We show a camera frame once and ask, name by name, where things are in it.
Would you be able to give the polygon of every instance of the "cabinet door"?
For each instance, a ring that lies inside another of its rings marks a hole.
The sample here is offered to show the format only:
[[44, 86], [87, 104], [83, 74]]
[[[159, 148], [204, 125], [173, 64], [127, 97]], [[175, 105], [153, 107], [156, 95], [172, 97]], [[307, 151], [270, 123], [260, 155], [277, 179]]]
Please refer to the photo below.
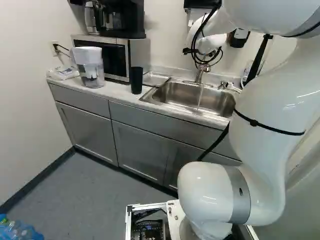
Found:
[[[177, 190], [177, 180], [180, 169], [187, 163], [197, 160], [204, 150], [174, 140], [171, 140], [171, 142], [171, 153], [166, 166], [164, 185]], [[205, 156], [202, 161], [229, 166], [240, 166], [241, 164], [238, 160], [215, 154], [213, 152], [210, 152]]]
[[163, 184], [170, 140], [112, 121], [119, 166]]
[[111, 120], [59, 102], [56, 106], [76, 147], [118, 166]]

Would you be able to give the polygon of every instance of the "baseboard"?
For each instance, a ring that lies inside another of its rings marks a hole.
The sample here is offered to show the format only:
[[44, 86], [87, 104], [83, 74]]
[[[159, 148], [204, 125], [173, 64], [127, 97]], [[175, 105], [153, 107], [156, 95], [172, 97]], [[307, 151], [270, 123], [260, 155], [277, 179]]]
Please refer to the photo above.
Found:
[[39, 183], [53, 173], [60, 165], [67, 161], [71, 156], [76, 153], [74, 147], [62, 154], [57, 160], [46, 167], [34, 179], [28, 182], [23, 188], [10, 197], [4, 204], [0, 206], [0, 213], [8, 213], [19, 201], [28, 195]]
[[105, 166], [105, 167], [111, 168], [114, 171], [117, 171], [117, 172], [120, 172], [122, 174], [125, 174], [125, 175], [127, 175], [127, 176], [129, 176], [129, 177], [131, 177], [133, 179], [136, 179], [136, 180], [138, 180], [138, 181], [140, 181], [140, 182], [142, 182], [142, 183], [144, 183], [146, 185], [149, 185], [152, 188], [155, 188], [155, 189], [163, 192], [164, 194], [170, 195], [173, 198], [178, 199], [178, 193], [176, 191], [174, 191], [174, 190], [170, 190], [169, 188], [166, 188], [166, 187], [161, 186], [161, 185], [159, 185], [159, 184], [157, 184], [157, 183], [155, 183], [153, 181], [145, 179], [142, 176], [134, 174], [133, 172], [130, 172], [130, 171], [124, 169], [124, 168], [112, 165], [111, 163], [109, 163], [107, 161], [104, 161], [104, 160], [101, 160], [100, 158], [98, 158], [96, 156], [93, 156], [93, 155], [91, 155], [91, 154], [89, 154], [89, 153], [87, 153], [87, 152], [85, 152], [85, 151], [83, 151], [83, 150], [81, 150], [79, 148], [76, 148], [75, 151], [77, 153], [82, 154], [82, 155], [86, 156], [87, 158], [89, 158], [89, 159], [91, 159], [91, 160], [93, 160], [93, 161]]

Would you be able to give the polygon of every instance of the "electrical outlet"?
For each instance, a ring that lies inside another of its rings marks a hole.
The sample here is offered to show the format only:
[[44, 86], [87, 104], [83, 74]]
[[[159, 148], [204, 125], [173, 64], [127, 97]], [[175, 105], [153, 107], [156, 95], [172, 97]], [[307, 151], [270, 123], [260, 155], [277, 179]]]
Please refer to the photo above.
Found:
[[55, 41], [55, 40], [52, 40], [52, 41], [50, 42], [50, 48], [51, 48], [52, 55], [53, 55], [54, 57], [56, 57], [56, 56], [58, 56], [58, 52], [56, 52], [55, 47], [54, 47], [54, 44], [59, 44], [59, 42], [58, 42], [58, 41]]

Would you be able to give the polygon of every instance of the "white container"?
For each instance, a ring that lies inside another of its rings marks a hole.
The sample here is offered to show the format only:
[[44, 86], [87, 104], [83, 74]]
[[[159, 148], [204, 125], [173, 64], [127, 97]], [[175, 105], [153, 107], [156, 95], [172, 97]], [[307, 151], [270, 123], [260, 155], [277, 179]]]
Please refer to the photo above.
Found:
[[101, 47], [73, 47], [71, 49], [71, 55], [80, 73], [84, 86], [97, 89], [105, 85]]

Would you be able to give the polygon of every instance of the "gray carpet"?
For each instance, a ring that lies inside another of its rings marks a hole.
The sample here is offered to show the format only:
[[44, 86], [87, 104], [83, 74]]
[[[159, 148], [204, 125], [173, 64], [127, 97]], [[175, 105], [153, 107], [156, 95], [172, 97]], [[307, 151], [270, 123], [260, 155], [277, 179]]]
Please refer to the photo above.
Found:
[[8, 214], [46, 240], [124, 240], [128, 204], [174, 199], [76, 153]]

